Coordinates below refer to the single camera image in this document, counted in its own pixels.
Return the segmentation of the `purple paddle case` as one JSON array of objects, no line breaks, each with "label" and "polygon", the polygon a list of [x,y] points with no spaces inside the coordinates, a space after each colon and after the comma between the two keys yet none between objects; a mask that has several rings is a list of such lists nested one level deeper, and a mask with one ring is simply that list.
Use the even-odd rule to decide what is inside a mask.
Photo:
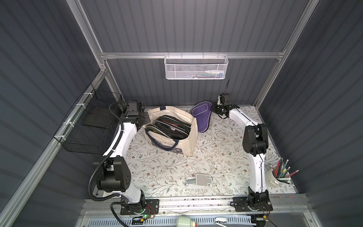
[{"label": "purple paddle case", "polygon": [[210,118],[211,118],[211,107],[212,103],[210,101],[203,101],[196,104],[191,109],[191,115],[196,118],[198,132],[204,133],[209,128]]}]

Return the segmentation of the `black paddle cases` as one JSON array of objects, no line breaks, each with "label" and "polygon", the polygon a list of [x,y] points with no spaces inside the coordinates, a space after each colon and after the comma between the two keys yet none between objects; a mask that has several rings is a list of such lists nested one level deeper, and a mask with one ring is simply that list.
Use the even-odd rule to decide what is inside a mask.
[{"label": "black paddle cases", "polygon": [[165,136],[170,139],[184,140],[191,132],[191,125],[176,117],[163,115],[146,127],[146,131]]}]

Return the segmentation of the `beige canvas tote bag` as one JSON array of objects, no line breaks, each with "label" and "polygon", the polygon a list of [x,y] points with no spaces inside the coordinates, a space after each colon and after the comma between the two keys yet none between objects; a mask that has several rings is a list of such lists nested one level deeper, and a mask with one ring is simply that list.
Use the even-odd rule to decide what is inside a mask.
[{"label": "beige canvas tote bag", "polygon": [[194,116],[172,106],[150,109],[147,113],[150,123],[142,126],[147,142],[164,151],[193,156],[198,140]]}]

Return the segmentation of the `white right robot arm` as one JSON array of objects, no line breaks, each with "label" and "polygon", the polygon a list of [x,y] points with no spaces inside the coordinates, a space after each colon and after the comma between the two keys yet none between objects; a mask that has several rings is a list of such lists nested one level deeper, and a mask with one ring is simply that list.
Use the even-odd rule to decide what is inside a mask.
[{"label": "white right robot arm", "polygon": [[265,157],[268,149],[268,133],[265,124],[252,120],[241,108],[232,104],[230,95],[222,93],[212,104],[211,111],[221,119],[229,118],[244,129],[243,150],[250,160],[250,186],[247,204],[253,210],[268,202],[265,180]]}]

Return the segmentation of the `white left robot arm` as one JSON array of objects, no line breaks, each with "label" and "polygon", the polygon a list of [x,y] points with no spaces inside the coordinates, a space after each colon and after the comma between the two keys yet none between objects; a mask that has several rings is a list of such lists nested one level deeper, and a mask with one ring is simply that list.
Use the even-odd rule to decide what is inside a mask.
[{"label": "white left robot arm", "polygon": [[117,101],[109,105],[109,112],[118,126],[110,147],[96,165],[88,182],[88,195],[94,201],[120,197],[127,204],[139,204],[144,193],[131,182],[131,171],[125,157],[138,130],[150,122],[142,102]]}]

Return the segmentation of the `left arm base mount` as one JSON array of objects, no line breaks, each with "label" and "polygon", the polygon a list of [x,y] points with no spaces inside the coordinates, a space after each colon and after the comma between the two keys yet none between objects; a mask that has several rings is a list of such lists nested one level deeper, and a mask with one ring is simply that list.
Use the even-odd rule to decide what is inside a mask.
[{"label": "left arm base mount", "polygon": [[156,215],[159,211],[159,199],[146,199],[141,200],[135,204],[123,204],[120,214],[121,215]]}]

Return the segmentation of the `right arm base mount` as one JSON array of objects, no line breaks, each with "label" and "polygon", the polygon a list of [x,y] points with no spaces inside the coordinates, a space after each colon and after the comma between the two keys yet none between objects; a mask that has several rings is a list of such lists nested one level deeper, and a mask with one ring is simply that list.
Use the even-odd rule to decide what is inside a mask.
[{"label": "right arm base mount", "polygon": [[242,196],[242,197],[233,197],[232,202],[229,203],[236,212],[248,212],[248,211],[273,211],[274,208],[269,197],[266,197],[264,194],[262,196],[257,195],[253,197]]}]

